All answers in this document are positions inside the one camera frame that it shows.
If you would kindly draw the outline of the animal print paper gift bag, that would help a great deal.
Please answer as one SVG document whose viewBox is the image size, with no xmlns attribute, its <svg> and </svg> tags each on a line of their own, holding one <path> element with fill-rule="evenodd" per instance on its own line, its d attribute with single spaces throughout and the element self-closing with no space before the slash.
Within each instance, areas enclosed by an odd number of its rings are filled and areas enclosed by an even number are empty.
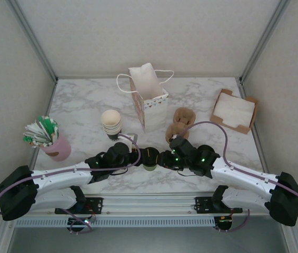
<svg viewBox="0 0 298 253">
<path fill-rule="evenodd" d="M 130 67 L 128 74 L 116 77 L 119 90 L 132 95 L 135 111 L 145 133 L 164 127 L 166 122 L 169 93 L 162 84 L 174 76 L 174 71 L 168 70 L 170 76 L 164 81 L 158 79 L 157 72 L 165 71 L 155 70 L 151 63 L 146 63 L 140 67 Z M 121 76 L 129 78 L 129 91 L 120 87 L 118 79 Z"/>
</svg>

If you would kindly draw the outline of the striped paper cup stack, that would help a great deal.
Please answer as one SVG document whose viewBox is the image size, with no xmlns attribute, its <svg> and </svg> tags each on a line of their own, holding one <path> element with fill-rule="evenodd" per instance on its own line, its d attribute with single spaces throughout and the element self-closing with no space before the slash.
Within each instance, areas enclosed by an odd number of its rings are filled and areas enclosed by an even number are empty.
<svg viewBox="0 0 298 253">
<path fill-rule="evenodd" d="M 101 115 L 104 132 L 110 140 L 117 141 L 118 134 L 122 132 L 121 115 L 116 110 L 107 110 Z"/>
</svg>

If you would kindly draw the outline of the pink straw holder cup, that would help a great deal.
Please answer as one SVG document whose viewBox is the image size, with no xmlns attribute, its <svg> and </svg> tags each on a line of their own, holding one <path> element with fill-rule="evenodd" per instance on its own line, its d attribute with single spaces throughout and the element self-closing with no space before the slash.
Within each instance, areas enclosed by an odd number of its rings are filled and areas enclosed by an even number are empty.
<svg viewBox="0 0 298 253">
<path fill-rule="evenodd" d="M 41 150 L 54 161 L 64 161 L 71 154 L 71 145 L 63 134 L 49 147 L 41 147 Z"/>
</svg>

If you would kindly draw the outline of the brown cardboard napkin tray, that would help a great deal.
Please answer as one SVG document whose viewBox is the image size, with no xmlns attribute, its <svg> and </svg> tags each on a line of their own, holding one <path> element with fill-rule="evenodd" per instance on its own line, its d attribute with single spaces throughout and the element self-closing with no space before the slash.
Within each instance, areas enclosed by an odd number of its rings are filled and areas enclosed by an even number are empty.
<svg viewBox="0 0 298 253">
<path fill-rule="evenodd" d="M 233 92 L 221 89 L 210 121 L 242 134 L 248 134 L 254 123 L 259 102 L 248 96 L 245 99 L 233 96 Z"/>
</svg>

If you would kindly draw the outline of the small black controller board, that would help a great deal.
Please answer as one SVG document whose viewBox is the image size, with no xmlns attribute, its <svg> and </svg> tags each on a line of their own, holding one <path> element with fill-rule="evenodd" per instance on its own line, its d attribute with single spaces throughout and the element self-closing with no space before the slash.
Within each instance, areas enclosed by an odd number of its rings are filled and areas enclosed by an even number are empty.
<svg viewBox="0 0 298 253">
<path fill-rule="evenodd" d="M 87 226 L 92 227 L 93 224 L 96 222 L 96 218 L 79 218 L 79 220 L 82 221 L 78 221 L 77 219 L 74 218 L 69 218 L 67 221 L 67 226 L 70 228 L 72 227 L 72 229 L 74 230 L 74 228 L 87 228 Z"/>
<path fill-rule="evenodd" d="M 215 229 L 216 230 L 230 230 L 232 226 L 232 217 L 231 216 L 220 216 L 214 217 Z"/>
</svg>

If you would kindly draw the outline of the paper wrapped straws bunch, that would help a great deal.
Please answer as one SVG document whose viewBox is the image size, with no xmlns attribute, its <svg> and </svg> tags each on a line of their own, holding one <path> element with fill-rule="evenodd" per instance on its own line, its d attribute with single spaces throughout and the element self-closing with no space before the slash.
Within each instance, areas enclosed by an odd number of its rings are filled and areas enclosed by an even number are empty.
<svg viewBox="0 0 298 253">
<path fill-rule="evenodd" d="M 48 148 L 59 140 L 58 123 L 49 116 L 39 116 L 25 130 L 23 141 L 34 148 Z"/>
</svg>

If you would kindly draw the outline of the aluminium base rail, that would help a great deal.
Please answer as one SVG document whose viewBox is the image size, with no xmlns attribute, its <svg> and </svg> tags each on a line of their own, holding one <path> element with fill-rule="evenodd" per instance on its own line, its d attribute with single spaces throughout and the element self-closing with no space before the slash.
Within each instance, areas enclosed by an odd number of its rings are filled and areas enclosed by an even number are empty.
<svg viewBox="0 0 298 253">
<path fill-rule="evenodd" d="M 91 194 L 88 197 L 103 198 L 103 215 L 185 215 L 197 213 L 193 208 L 196 197 L 212 197 L 212 193 Z"/>
</svg>

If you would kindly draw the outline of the aluminium frame post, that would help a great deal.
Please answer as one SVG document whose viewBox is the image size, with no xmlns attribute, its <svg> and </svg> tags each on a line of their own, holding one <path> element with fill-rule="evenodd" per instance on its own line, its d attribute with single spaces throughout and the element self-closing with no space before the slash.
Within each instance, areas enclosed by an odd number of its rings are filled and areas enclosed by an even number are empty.
<svg viewBox="0 0 298 253">
<path fill-rule="evenodd" d="M 56 76 L 49 60 L 47 59 L 37 37 L 34 34 L 32 27 L 30 26 L 22 8 L 18 0 L 5 0 L 8 4 L 9 8 L 11 9 L 12 13 L 14 14 L 18 24 L 20 25 L 22 31 L 24 32 L 25 36 L 27 37 L 32 49 L 36 53 L 38 59 L 40 60 L 43 68 L 50 76 L 52 82 L 57 84 L 58 77 Z"/>
<path fill-rule="evenodd" d="M 252 52 L 251 57 L 249 58 L 242 74 L 239 77 L 239 81 L 242 85 L 246 82 L 247 78 L 253 71 L 259 57 L 264 51 L 267 43 L 269 42 L 273 32 L 275 31 L 290 2 L 291 0 L 279 0 L 273 14 L 271 15 L 270 20 L 268 21 L 260 39 L 257 42 L 255 49 Z"/>
</svg>

